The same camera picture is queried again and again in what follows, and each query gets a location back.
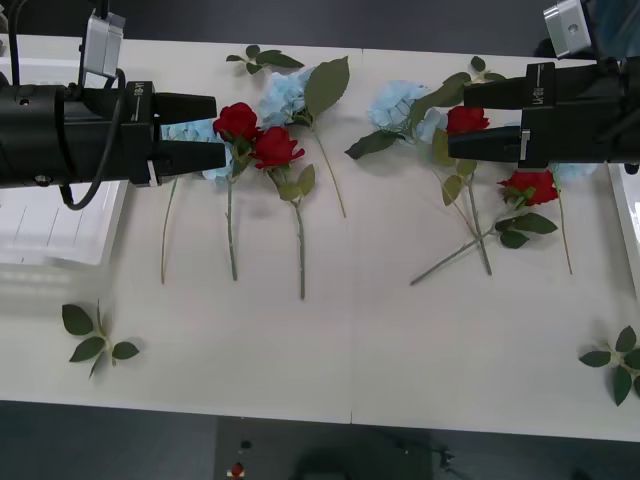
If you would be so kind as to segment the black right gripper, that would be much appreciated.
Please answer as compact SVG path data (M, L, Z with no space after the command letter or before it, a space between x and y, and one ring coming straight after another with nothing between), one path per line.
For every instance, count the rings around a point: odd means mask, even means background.
M605 133L624 112L623 99L615 61L565 68L553 62L530 64L525 80L474 84L463 92L465 107L522 109L521 130L505 126L450 134L448 154L457 159L518 162L521 168L609 162L614 140Z

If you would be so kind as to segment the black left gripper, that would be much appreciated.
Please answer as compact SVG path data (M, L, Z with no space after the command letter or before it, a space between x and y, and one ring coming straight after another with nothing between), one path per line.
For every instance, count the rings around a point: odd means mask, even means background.
M80 93L65 93L65 184L89 183L94 179L107 147L118 94L116 88L85 88ZM160 93L153 83L146 81L127 83L102 179L156 186L162 183L161 177L225 167L223 144L160 141L161 122L192 122L216 117L214 97ZM159 167L154 164L158 154Z

